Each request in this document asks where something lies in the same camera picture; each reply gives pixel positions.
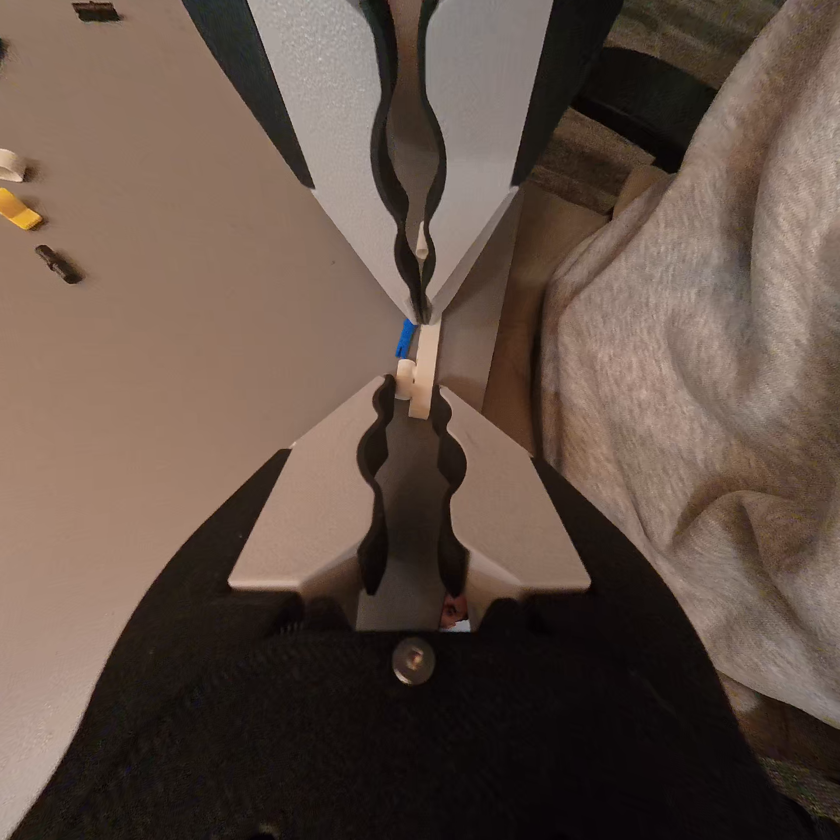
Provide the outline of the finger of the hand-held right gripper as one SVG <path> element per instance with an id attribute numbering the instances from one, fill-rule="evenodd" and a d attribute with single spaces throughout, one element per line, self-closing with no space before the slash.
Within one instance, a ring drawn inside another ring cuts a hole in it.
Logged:
<path id="1" fill-rule="evenodd" d="M 311 190 L 388 297 L 414 323 L 426 300 L 408 196 L 389 153 L 396 33 L 387 2 L 248 3 Z"/>
<path id="2" fill-rule="evenodd" d="M 551 1 L 425 2 L 423 103 L 441 144 L 427 196 L 427 322 L 439 321 L 518 192 L 514 185 Z"/>

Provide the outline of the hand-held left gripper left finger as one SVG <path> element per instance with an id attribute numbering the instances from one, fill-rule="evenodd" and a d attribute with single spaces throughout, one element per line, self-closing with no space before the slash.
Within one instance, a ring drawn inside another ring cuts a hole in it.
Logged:
<path id="1" fill-rule="evenodd" d="M 394 377 L 376 376 L 289 449 L 227 582 L 243 592 L 377 592 L 389 542 L 376 474 L 388 457 Z"/>

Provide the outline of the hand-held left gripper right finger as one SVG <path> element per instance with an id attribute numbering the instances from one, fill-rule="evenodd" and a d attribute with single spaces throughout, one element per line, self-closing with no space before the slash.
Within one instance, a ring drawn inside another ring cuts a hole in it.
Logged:
<path id="1" fill-rule="evenodd" d="M 592 580 L 529 452 L 444 386 L 430 417 L 447 482 L 437 566 L 470 625 L 494 602 L 587 592 Z"/>

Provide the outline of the long white lego beam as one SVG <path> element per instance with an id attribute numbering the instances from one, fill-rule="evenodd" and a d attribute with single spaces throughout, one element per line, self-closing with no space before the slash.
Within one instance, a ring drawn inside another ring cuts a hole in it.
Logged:
<path id="1" fill-rule="evenodd" d="M 426 288 L 423 320 L 403 322 L 395 357 L 395 399 L 407 402 L 407 415 L 428 420 L 436 380 L 440 317 L 433 315 L 433 303 Z"/>

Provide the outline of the yellow lego piece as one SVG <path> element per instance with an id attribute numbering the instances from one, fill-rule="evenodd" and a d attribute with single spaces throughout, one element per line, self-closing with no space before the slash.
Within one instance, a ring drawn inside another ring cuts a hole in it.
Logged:
<path id="1" fill-rule="evenodd" d="M 14 193 L 6 188 L 0 190 L 1 217 L 19 229 L 29 231 L 37 228 L 44 221 L 34 209 L 27 206 Z"/>

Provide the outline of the black lego pin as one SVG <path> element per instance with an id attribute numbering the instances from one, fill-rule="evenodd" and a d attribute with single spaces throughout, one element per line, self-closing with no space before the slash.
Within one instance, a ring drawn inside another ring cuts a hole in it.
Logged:
<path id="1" fill-rule="evenodd" d="M 63 282 L 68 285 L 75 286 L 82 282 L 83 275 L 76 268 L 68 258 L 61 253 L 55 251 L 47 245 L 38 245 L 35 247 L 35 254 L 47 266 L 47 268 L 58 276 Z"/>

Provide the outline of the black office chair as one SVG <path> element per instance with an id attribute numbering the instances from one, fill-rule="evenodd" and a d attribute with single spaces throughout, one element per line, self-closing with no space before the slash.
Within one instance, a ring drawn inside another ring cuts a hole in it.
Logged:
<path id="1" fill-rule="evenodd" d="M 659 58 L 605 47 L 571 106 L 651 154 L 663 172 L 675 174 L 717 94 Z"/>

